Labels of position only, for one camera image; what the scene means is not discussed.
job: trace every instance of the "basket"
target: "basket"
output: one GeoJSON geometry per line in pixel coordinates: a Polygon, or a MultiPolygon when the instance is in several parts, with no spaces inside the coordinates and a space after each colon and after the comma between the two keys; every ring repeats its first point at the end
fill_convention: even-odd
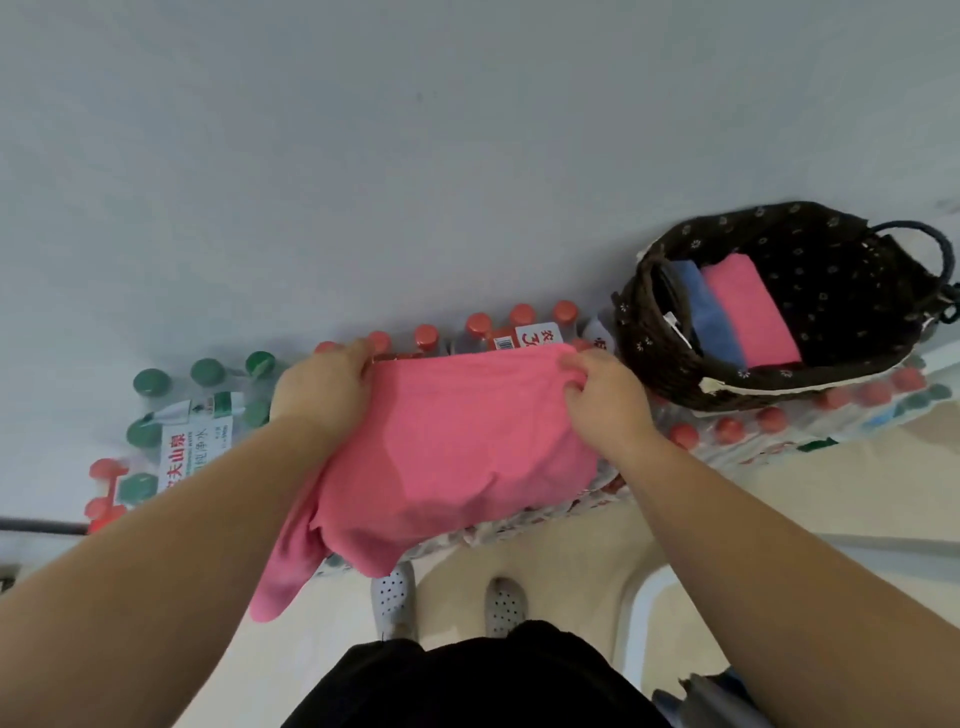
{"type": "Polygon", "coordinates": [[[936,322],[960,318],[960,288],[949,284],[953,266],[950,242],[929,225],[896,221],[870,228],[862,218],[812,202],[693,218],[654,242],[623,291],[613,294],[617,345],[647,387],[694,410],[755,409],[812,397],[897,367],[936,322]],[[929,273],[881,235],[894,228],[932,237],[943,253],[943,272],[929,273]],[[685,290],[666,263],[688,259],[703,267],[731,253],[754,262],[803,364],[743,370],[699,350],[685,290]],[[664,318],[671,312],[674,328],[664,318]]]}

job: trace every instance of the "shoe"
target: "shoe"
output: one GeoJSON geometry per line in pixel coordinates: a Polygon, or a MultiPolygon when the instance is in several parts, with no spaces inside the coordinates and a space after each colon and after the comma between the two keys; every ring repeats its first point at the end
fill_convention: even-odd
{"type": "Polygon", "coordinates": [[[373,621],[381,640],[417,641],[417,578],[409,561],[370,584],[373,621]]]}
{"type": "Polygon", "coordinates": [[[487,637],[502,639],[527,620],[527,594],[513,579],[498,577],[487,587],[487,637]]]}

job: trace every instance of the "hand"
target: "hand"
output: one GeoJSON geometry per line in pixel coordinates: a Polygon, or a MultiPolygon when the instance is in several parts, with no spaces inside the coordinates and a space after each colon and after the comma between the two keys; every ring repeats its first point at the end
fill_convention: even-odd
{"type": "Polygon", "coordinates": [[[661,439],[643,385],[615,356],[592,349],[567,354],[561,364],[587,374],[582,390],[566,385],[566,410],[573,429],[600,455],[617,465],[632,450],[661,439]]]}
{"type": "Polygon", "coordinates": [[[299,420],[316,425],[325,445],[337,448],[363,422],[370,402],[365,368],[373,356],[367,339],[348,347],[315,353],[280,377],[270,407],[270,420],[299,420]]]}

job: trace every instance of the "folded pink cloth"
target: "folded pink cloth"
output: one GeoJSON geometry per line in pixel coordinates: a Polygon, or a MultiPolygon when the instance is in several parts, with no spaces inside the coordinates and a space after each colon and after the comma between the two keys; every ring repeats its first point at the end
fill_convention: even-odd
{"type": "Polygon", "coordinates": [[[422,541],[528,506],[575,498],[597,456],[570,426],[562,370],[573,347],[385,361],[372,368],[366,420],[287,518],[253,595],[277,617],[336,552],[386,576],[422,541]]]}
{"type": "Polygon", "coordinates": [[[801,360],[797,342],[748,256],[733,253],[700,272],[727,313],[748,367],[801,360]]]}

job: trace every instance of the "basket handle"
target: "basket handle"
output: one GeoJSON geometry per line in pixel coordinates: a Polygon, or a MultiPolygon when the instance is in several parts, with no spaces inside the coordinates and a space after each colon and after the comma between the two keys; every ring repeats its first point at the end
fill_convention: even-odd
{"type": "Polygon", "coordinates": [[[949,316],[944,309],[943,313],[940,314],[940,320],[945,324],[952,324],[960,319],[960,287],[950,284],[950,279],[953,278],[953,269],[956,267],[956,256],[953,253],[953,244],[950,243],[949,238],[927,223],[917,222],[916,220],[891,220],[889,223],[882,223],[868,229],[867,233],[876,235],[878,232],[891,228],[924,232],[937,241],[937,245],[940,246],[940,253],[944,257],[944,269],[940,273],[940,291],[937,293],[937,297],[948,304],[947,308],[953,307],[953,313],[949,316]]]}

